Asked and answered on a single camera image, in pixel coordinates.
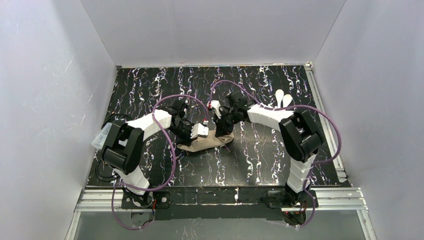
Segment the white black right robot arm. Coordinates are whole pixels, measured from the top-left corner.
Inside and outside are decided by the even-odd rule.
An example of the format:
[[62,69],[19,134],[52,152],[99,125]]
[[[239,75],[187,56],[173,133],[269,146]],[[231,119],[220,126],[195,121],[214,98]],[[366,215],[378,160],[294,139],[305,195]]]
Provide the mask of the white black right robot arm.
[[308,174],[321,148],[324,137],[308,111],[274,110],[245,98],[239,91],[226,96],[228,106],[219,101],[208,103],[214,112],[215,137],[232,133],[240,122],[260,124],[281,133],[286,152],[290,156],[290,173],[286,188],[299,194],[308,187]]

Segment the beige cloth napkin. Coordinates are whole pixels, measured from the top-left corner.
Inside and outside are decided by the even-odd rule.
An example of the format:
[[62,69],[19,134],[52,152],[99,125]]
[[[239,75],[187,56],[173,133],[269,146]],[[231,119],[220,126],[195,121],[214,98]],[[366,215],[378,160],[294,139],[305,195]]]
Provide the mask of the beige cloth napkin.
[[198,137],[190,143],[190,146],[178,144],[177,148],[183,151],[195,153],[226,145],[234,140],[234,133],[216,137],[216,131],[210,130],[207,137]]

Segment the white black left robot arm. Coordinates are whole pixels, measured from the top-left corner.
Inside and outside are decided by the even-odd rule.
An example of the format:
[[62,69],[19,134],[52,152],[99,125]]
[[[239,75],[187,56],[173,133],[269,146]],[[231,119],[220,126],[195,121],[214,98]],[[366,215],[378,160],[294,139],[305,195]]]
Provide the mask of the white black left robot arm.
[[162,128],[172,132],[179,144],[189,146],[194,140],[194,124],[186,117],[188,110],[184,100],[176,100],[138,119],[110,125],[100,151],[101,159],[115,170],[124,184],[136,187],[130,187],[130,192],[142,196],[150,186],[139,166],[145,140]]

